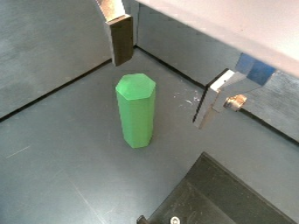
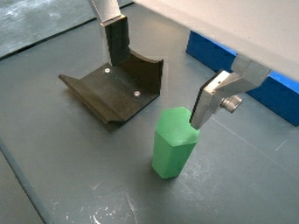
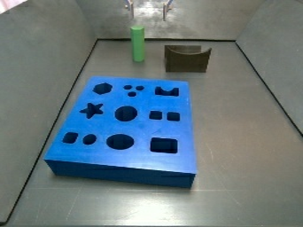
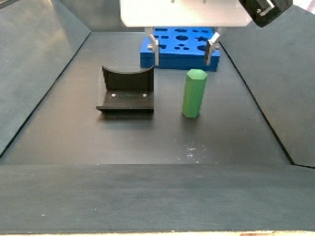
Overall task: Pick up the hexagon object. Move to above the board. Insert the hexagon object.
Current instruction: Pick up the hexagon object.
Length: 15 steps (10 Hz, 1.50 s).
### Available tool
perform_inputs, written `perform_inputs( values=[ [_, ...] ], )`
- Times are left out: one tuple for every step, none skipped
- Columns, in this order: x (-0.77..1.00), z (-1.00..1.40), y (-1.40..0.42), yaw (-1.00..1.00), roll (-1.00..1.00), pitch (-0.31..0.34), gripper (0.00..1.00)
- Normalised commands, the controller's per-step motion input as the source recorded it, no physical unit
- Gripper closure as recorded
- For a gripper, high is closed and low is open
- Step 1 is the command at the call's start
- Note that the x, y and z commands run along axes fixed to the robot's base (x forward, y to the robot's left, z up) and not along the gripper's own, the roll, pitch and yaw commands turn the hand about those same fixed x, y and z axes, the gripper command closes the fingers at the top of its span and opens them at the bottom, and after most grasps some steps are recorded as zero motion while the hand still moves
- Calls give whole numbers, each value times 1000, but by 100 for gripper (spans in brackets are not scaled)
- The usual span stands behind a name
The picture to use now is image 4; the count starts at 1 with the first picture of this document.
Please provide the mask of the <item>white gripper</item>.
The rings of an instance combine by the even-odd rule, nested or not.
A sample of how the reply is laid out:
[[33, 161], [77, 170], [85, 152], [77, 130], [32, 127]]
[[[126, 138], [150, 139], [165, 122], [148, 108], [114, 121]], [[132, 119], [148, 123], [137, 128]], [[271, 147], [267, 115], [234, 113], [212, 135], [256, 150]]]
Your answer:
[[160, 44], [153, 27], [217, 27], [206, 40], [204, 64], [224, 34], [222, 27], [242, 27], [250, 18], [238, 0], [118, 0], [120, 19], [126, 27], [145, 27], [153, 63], [160, 64]]

